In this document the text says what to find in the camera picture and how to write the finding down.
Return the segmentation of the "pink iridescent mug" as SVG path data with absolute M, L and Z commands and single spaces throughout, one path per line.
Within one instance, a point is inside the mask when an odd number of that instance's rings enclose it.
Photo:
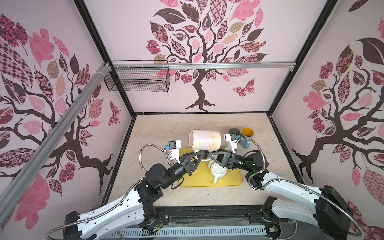
M 197 151 L 217 151 L 221 147 L 222 137 L 219 131 L 191 130 L 189 147 Z

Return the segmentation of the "grey ceramic mug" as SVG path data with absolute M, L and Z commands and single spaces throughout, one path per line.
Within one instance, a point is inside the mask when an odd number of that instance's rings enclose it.
M 229 134 L 235 134 L 236 136 L 240 136 L 241 135 L 241 131 L 237 128 L 230 128 L 229 131 L 228 131 Z

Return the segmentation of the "blue butterfly mug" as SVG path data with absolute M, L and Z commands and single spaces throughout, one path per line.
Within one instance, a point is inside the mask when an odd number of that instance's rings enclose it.
M 241 129 L 239 144 L 244 148 L 248 149 L 251 145 L 251 139 L 254 135 L 254 130 L 248 127 Z

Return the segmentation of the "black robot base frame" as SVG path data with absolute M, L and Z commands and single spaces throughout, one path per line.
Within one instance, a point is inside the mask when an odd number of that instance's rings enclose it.
M 334 240 L 345 240 L 351 222 L 340 210 L 323 200 L 315 201 L 314 207 L 304 207 L 298 203 L 286 202 L 269 197 L 263 205 L 245 206 L 194 206 L 157 207 L 158 216 L 152 223 L 134 224 L 127 228 L 163 227 L 212 227 L 212 226 L 264 226 L 267 235 L 242 237 L 204 237 L 191 239 L 282 239 L 283 227 L 299 227 L 295 222 L 319 228 Z

